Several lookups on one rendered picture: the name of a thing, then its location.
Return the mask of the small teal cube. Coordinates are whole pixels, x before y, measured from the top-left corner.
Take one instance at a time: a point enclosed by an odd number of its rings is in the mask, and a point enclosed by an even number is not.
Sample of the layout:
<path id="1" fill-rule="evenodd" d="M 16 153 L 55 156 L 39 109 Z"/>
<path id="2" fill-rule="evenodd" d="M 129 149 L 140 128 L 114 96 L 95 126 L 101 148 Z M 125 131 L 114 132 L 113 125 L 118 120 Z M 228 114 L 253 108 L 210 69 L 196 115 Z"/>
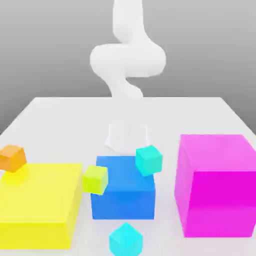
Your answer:
<path id="1" fill-rule="evenodd" d="M 153 145 L 138 148 L 135 165 L 144 177 L 159 173 L 163 168 L 163 154 Z"/>

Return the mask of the small lime cube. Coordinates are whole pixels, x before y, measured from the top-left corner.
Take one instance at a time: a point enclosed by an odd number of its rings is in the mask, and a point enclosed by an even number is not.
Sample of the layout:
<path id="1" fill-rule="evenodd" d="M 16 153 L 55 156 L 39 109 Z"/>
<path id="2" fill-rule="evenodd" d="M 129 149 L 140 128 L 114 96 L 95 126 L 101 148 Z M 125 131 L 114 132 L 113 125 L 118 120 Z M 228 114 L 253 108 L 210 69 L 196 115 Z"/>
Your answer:
<path id="1" fill-rule="evenodd" d="M 83 192 L 102 196 L 108 185 L 108 168 L 89 165 L 82 173 Z"/>

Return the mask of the small cyan cube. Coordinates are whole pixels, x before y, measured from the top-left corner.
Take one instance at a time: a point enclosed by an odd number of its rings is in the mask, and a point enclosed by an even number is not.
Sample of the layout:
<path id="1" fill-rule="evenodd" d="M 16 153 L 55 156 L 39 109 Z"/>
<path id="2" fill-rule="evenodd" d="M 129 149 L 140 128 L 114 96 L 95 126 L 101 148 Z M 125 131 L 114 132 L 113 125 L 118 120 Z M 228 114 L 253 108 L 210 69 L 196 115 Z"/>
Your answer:
<path id="1" fill-rule="evenodd" d="M 114 256 L 138 256 L 143 251 L 143 235 L 125 222 L 109 235 L 109 250 Z"/>

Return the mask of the small orange cube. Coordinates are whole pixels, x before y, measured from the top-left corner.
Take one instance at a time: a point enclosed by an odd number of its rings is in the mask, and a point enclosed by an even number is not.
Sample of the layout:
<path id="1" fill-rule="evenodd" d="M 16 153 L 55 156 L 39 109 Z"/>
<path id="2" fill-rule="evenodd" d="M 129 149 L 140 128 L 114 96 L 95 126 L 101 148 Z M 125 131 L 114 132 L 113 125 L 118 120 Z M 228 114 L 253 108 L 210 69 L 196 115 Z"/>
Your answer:
<path id="1" fill-rule="evenodd" d="M 0 150 L 0 170 L 14 173 L 26 163 L 23 147 L 9 144 Z"/>

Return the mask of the large blue box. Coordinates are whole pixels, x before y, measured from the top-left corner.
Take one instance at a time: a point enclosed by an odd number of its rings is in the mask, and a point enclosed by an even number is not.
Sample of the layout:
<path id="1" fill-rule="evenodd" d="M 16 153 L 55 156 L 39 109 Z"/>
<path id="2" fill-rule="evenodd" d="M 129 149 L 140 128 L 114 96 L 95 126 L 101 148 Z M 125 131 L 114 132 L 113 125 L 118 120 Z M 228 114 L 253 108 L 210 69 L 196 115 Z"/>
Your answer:
<path id="1" fill-rule="evenodd" d="M 134 156 L 98 156 L 96 165 L 107 168 L 108 185 L 103 195 L 90 195 L 94 220 L 154 219 L 154 176 L 142 176 Z"/>

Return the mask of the large magenta box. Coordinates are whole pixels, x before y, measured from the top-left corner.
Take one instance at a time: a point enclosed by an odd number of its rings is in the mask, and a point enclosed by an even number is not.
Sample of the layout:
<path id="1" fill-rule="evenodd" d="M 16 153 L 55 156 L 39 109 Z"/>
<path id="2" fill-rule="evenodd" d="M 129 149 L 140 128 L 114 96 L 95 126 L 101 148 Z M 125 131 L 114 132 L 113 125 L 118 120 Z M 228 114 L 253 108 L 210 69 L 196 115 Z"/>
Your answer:
<path id="1" fill-rule="evenodd" d="M 256 149 L 241 134 L 182 134 L 174 197 L 186 238 L 249 238 Z"/>

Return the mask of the large yellow box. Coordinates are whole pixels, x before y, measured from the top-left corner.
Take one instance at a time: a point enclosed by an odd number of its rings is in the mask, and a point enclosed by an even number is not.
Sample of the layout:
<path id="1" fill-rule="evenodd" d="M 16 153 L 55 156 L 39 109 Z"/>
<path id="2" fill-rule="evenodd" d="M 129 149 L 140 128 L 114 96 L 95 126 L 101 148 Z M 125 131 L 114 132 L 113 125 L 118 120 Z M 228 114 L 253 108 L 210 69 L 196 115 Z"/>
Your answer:
<path id="1" fill-rule="evenodd" d="M 83 194 L 80 163 L 28 163 L 0 178 L 0 250 L 70 249 Z"/>

